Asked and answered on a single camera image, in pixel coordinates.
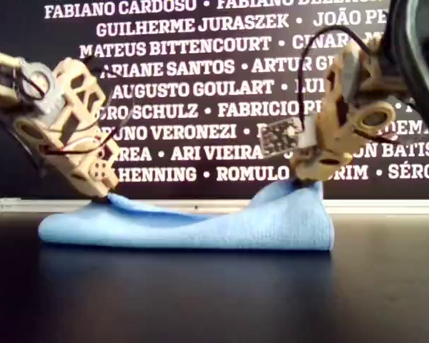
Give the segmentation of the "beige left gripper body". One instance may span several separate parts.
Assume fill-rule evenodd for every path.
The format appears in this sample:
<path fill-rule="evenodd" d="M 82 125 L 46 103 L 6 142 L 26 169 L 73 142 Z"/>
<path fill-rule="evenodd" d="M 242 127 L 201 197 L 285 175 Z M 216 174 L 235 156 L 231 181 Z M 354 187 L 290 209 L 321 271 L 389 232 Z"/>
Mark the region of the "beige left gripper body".
<path fill-rule="evenodd" d="M 118 184 L 112 165 L 119 147 L 97 124 L 69 117 L 60 127 L 50 128 L 36 119 L 20 117 L 16 130 L 78 192 L 102 197 Z"/>

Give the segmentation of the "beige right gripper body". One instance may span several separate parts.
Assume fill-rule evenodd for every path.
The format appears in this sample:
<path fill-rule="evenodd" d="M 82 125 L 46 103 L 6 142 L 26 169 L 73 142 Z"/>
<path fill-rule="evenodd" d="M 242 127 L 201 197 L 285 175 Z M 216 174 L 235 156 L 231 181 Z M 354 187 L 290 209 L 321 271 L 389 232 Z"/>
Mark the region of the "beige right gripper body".
<path fill-rule="evenodd" d="M 389 142 L 380 132 L 395 119 L 393 106 L 374 101 L 360 107 L 343 101 L 324 103 L 317 115 L 317 143 L 293 154 L 290 165 L 301 180 L 327 181 L 347 166 L 366 144 Z"/>

